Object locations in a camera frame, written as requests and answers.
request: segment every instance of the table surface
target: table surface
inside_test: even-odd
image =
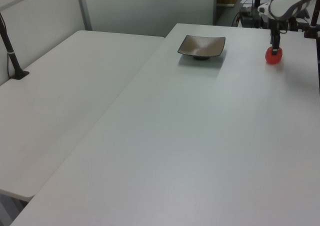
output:
[[[226,37],[195,61],[186,35]],[[177,24],[12,226],[317,226],[316,43]]]
[[[0,193],[29,201],[162,37],[78,31],[0,87]]]

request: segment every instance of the red object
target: red object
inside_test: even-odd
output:
[[[272,47],[269,47],[265,53],[265,60],[270,65],[279,63],[282,59],[282,48],[279,48],[276,55],[272,55]]]

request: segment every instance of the brown bowl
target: brown bowl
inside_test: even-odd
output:
[[[207,60],[221,55],[226,43],[225,37],[198,37],[187,35],[178,53],[193,56],[196,60]]]

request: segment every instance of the floor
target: floor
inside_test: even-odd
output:
[[[233,7],[220,7],[216,9],[216,25],[217,26],[232,26],[232,22],[242,7],[241,0],[237,0]]]

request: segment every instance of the wall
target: wall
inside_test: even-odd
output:
[[[84,29],[78,0],[24,0],[1,14],[23,69]],[[0,39],[0,85],[7,80],[7,51]]]
[[[84,0],[94,31],[166,37],[176,23],[212,25],[214,0]]]

